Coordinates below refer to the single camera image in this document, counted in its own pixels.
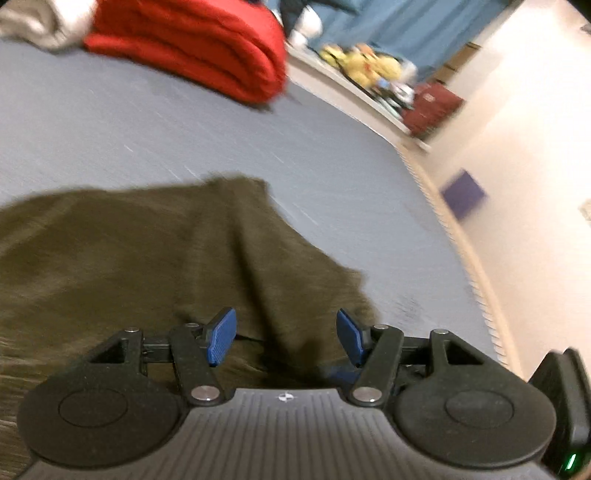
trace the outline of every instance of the blue curtain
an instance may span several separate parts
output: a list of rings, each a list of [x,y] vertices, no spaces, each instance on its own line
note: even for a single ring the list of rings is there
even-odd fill
[[[419,80],[428,78],[455,52],[474,39],[510,0],[357,0],[359,15],[312,3],[323,34],[312,48],[326,43],[343,47],[367,43],[379,51],[413,62]],[[276,8],[278,0],[269,0]]]

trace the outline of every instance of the blue gripper pad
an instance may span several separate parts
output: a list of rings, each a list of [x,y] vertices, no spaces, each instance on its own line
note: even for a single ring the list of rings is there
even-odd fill
[[[206,326],[207,361],[211,367],[216,367],[223,362],[226,353],[230,349],[236,336],[236,310],[227,309]]]
[[[369,355],[364,333],[364,328],[360,324],[344,310],[339,310],[336,314],[336,334],[349,360],[356,367],[362,366]]]

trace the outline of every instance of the pile of clothes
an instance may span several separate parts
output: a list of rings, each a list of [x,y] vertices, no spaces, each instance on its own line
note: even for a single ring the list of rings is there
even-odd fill
[[[51,51],[83,42],[245,103],[269,101],[286,79],[281,25],[246,0],[9,0],[0,37]]]

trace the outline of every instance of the wrinkled cloth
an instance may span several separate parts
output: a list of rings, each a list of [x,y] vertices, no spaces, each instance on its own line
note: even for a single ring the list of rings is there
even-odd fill
[[[43,50],[78,45],[90,31],[95,6],[95,0],[9,0],[0,8],[0,37]]]
[[[283,91],[283,31],[263,4],[245,0],[100,0],[94,52],[135,60],[244,103]]]
[[[344,357],[335,318],[370,324],[361,275],[310,245],[260,180],[124,192],[79,190],[0,211],[0,478],[27,461],[24,393],[126,326],[146,335],[221,308],[238,337],[215,373],[228,387],[323,385]]]

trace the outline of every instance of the green led light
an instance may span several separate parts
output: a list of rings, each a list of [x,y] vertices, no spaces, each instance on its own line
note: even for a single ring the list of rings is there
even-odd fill
[[[577,458],[577,454],[576,453],[574,453],[574,454],[571,455],[571,457],[569,459],[569,462],[566,464],[566,469],[567,470],[570,470],[573,467],[573,465],[574,465],[574,459],[576,459],[576,458]]]

